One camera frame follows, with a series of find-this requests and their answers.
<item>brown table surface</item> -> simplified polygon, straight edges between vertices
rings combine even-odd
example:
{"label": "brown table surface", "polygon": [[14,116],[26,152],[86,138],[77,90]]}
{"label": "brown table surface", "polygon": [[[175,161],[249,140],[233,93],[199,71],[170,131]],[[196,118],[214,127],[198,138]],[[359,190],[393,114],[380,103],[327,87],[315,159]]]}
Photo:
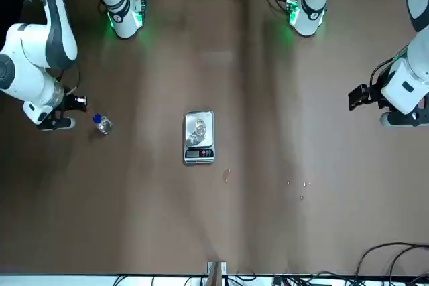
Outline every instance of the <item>brown table surface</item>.
{"label": "brown table surface", "polygon": [[[230,273],[346,274],[376,244],[428,242],[428,129],[347,106],[413,38],[403,0],[329,0],[313,38],[264,0],[149,0],[126,41],[97,2],[67,0],[77,93],[113,132],[100,138],[83,113],[73,131],[37,132],[1,95],[0,270],[205,273],[221,259]],[[43,17],[36,3],[22,20]],[[201,109],[216,115],[217,159],[186,167],[184,113]],[[384,273],[398,250],[363,272]],[[424,259],[410,252],[394,272]]]}

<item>plastic bottle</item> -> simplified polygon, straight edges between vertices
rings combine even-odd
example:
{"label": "plastic bottle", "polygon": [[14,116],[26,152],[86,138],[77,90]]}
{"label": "plastic bottle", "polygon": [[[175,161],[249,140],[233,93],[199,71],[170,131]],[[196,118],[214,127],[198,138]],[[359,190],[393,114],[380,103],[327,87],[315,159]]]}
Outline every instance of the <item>plastic bottle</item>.
{"label": "plastic bottle", "polygon": [[106,116],[97,113],[93,121],[102,134],[108,135],[112,131],[112,122]]}

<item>water droplet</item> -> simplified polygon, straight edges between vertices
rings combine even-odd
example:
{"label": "water droplet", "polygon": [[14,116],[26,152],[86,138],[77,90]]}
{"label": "water droplet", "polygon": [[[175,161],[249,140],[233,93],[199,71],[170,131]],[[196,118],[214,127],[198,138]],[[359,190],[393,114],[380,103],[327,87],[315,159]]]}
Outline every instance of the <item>water droplet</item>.
{"label": "water droplet", "polygon": [[224,172],[222,173],[222,178],[226,183],[228,183],[228,177],[230,173],[231,173],[231,170],[229,168],[224,170]]}

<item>green led light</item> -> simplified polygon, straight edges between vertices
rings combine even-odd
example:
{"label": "green led light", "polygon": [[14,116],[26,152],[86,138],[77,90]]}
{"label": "green led light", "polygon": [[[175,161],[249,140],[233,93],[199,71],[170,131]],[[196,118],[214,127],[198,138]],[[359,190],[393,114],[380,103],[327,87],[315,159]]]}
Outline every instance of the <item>green led light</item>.
{"label": "green led light", "polygon": [[133,11],[132,14],[133,14],[133,18],[134,18],[136,26],[138,28],[140,28],[143,25],[143,17],[141,15],[141,13],[135,13]]}
{"label": "green led light", "polygon": [[109,18],[109,21],[110,21],[110,27],[112,27],[112,28],[113,28],[113,21],[112,21],[112,19],[110,18],[109,13],[107,13],[107,17]]}
{"label": "green led light", "polygon": [[296,24],[296,20],[298,19],[298,15],[300,14],[300,9],[299,8],[295,8],[295,10],[293,10],[290,15],[289,15],[289,24],[291,26],[295,26]]}
{"label": "green led light", "polygon": [[324,11],[322,11],[322,13],[320,14],[319,26],[320,26],[320,25],[322,25],[324,12],[325,12],[325,10],[324,10]]}

